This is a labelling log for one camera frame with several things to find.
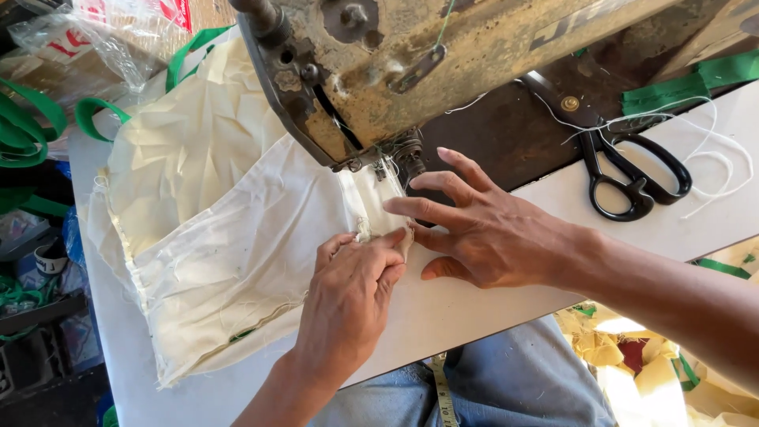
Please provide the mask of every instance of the canvas bag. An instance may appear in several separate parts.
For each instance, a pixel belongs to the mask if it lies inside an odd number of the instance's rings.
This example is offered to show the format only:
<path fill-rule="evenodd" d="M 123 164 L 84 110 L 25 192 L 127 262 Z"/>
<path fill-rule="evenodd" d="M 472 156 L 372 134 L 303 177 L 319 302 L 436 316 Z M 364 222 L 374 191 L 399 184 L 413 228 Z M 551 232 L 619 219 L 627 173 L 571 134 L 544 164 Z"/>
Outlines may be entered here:
<path fill-rule="evenodd" d="M 145 315 L 171 387 L 295 331 L 317 246 L 408 228 L 382 209 L 400 195 L 392 174 L 335 174 L 285 134 L 238 38 L 121 127 L 87 234 Z"/>

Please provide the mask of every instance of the forearm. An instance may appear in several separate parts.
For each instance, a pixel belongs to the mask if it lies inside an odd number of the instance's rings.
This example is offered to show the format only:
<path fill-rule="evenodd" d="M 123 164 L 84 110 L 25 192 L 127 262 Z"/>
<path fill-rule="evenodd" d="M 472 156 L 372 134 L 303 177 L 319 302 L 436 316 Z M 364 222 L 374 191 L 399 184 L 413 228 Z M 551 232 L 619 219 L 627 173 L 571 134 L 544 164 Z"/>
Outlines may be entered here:
<path fill-rule="evenodd" d="M 294 366 L 294 355 L 286 353 L 273 366 L 253 400 L 232 427 L 306 425 L 335 395 L 339 385 L 314 381 Z"/>
<path fill-rule="evenodd" d="M 759 394 L 759 287 L 585 230 L 559 287 L 644 324 Z"/>

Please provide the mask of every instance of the hand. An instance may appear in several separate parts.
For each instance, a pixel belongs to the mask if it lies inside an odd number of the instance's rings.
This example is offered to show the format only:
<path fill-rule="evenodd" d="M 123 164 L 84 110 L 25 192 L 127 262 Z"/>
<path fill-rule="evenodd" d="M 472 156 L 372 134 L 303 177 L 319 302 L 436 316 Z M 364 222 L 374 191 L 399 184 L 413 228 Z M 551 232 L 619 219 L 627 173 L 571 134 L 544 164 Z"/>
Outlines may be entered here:
<path fill-rule="evenodd" d="M 394 247 L 406 232 L 361 244 L 338 234 L 317 249 L 317 263 L 303 307 L 294 365 L 315 386 L 336 391 L 369 359 L 387 323 L 390 294 L 406 271 Z"/>
<path fill-rule="evenodd" d="M 426 172 L 410 185 L 442 190 L 456 207 L 426 198 L 393 198 L 384 205 L 391 214 L 448 229 L 444 233 L 411 224 L 415 242 L 448 255 L 432 260 L 421 278 L 456 277 L 480 288 L 551 285 L 560 280 L 567 265 L 563 254 L 578 244 L 575 231 L 580 227 L 506 193 L 462 154 L 441 147 L 438 155 L 466 182 L 453 172 Z"/>

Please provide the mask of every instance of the left hand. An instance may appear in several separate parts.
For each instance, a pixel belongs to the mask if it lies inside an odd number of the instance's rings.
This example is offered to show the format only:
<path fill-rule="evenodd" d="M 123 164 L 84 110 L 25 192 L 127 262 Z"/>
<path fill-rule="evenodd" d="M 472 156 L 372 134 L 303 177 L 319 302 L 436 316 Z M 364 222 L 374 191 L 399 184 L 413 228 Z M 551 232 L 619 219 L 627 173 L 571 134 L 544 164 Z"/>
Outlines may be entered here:
<path fill-rule="evenodd" d="M 369 359 L 387 323 L 392 287 L 406 271 L 394 247 L 404 229 L 361 244 L 338 234 L 317 249 L 295 347 L 288 356 L 303 378 L 336 391 Z"/>

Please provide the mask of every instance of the scissors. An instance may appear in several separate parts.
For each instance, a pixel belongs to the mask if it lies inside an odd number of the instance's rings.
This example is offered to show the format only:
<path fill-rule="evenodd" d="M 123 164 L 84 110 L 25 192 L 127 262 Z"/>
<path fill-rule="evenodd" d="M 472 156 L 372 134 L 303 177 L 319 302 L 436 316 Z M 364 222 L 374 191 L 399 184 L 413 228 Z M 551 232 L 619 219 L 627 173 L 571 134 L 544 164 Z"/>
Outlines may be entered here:
<path fill-rule="evenodd" d="M 578 139 L 578 145 L 585 158 L 587 173 L 591 176 L 591 203 L 603 217 L 621 223 L 636 221 L 648 215 L 653 210 L 655 203 L 670 205 L 690 192 L 693 186 L 691 174 L 679 160 L 659 144 L 638 134 L 614 134 L 612 132 L 604 134 L 597 128 L 603 126 L 606 121 L 593 111 L 591 106 L 581 105 L 581 102 L 574 96 L 562 97 L 562 94 L 558 93 L 549 81 L 535 71 L 520 77 L 519 80 L 545 101 L 561 120 L 580 128 L 591 129 L 580 133 L 576 139 Z M 678 191 L 675 194 L 670 193 L 630 160 L 624 158 L 614 148 L 615 144 L 622 141 L 637 144 L 658 157 L 677 178 Z M 597 151 L 603 151 L 611 164 L 627 175 L 631 183 L 625 184 L 611 176 L 604 175 L 598 163 Z M 596 196 L 596 190 L 601 184 L 609 184 L 621 192 L 630 201 L 630 208 L 624 213 L 612 213 L 603 209 L 598 204 Z"/>

